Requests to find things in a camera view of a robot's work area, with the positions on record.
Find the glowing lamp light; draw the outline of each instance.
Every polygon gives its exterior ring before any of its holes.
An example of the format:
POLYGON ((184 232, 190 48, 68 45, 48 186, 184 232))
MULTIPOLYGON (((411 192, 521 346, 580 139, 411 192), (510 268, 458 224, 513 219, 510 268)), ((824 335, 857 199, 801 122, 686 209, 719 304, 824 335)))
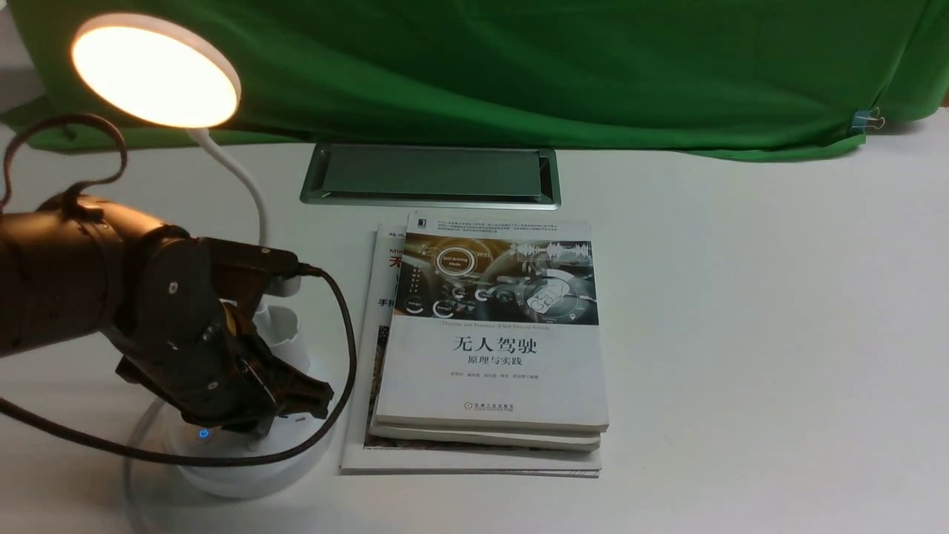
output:
POLYGON ((72 42, 83 81, 111 105, 150 123, 207 128, 234 114, 240 80, 231 63, 188 29, 156 17, 109 13, 72 42))

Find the book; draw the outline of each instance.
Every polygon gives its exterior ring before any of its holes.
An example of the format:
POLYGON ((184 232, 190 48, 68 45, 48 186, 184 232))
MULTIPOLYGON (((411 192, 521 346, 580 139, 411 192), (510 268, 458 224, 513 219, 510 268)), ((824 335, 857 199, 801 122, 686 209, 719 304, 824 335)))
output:
POLYGON ((600 432, 527 432, 467 429, 432 429, 403 425, 383 425, 373 421, 369 432, 374 436, 395 439, 464 442, 501 447, 542 448, 547 450, 579 450, 590 452, 600 447, 600 432))
POLYGON ((548 451, 520 447, 405 440, 370 433, 382 362, 395 306, 405 226, 380 226, 365 303, 356 384, 348 407, 343 455, 344 474, 357 473, 504 473, 596 478, 600 451, 548 451))
POLYGON ((602 432, 581 222, 409 218, 375 416, 387 426, 602 432))

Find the white table surface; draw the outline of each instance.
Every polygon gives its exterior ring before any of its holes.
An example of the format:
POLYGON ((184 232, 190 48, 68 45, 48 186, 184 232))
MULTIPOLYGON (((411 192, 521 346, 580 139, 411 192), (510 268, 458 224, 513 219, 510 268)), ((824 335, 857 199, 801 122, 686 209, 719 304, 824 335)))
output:
MULTIPOLYGON (((200 533, 942 531, 947 143, 942 110, 822 162, 559 151, 559 211, 463 214, 591 221, 611 410, 599 480, 339 476, 337 432, 314 472, 252 502, 139 469, 143 514, 156 532, 200 533)), ((376 225, 410 210, 303 205, 311 150, 232 148, 266 184, 274 244, 338 278, 360 325, 376 225)), ((24 150, 10 211, 116 164, 24 150)), ((250 197, 197 149, 135 152, 122 181, 94 192, 195 235, 256 235, 250 197)), ((330 292, 310 281, 290 303, 341 390, 330 292)), ((150 397, 113 373, 118 361, 98 335, 19 354, 0 362, 0 394, 124 440, 150 397)), ((0 436, 0 531, 127 531, 118 458, 10 420, 0 436)))

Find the green cloth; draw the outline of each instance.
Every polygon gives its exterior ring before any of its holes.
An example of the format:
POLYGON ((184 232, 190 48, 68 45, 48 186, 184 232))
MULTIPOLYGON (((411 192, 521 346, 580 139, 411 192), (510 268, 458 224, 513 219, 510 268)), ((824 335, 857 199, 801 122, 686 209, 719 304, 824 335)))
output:
MULTIPOLYGON (((689 150, 774 161, 864 141, 854 112, 933 113, 949 0, 9 0, 47 95, 0 116, 116 120, 131 146, 188 143, 91 94, 78 26, 134 11, 202 35, 243 98, 224 143, 351 141, 689 150)), ((106 146, 88 132, 36 146, 106 146)))

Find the steering wheel image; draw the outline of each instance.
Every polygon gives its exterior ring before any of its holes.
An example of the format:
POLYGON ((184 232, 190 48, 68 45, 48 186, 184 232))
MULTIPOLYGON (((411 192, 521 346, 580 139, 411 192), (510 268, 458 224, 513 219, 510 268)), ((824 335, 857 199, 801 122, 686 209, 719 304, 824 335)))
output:
POLYGON ((478 280, 474 315, 483 321, 597 324, 595 292, 586 266, 551 261, 544 252, 524 259, 509 250, 478 280))

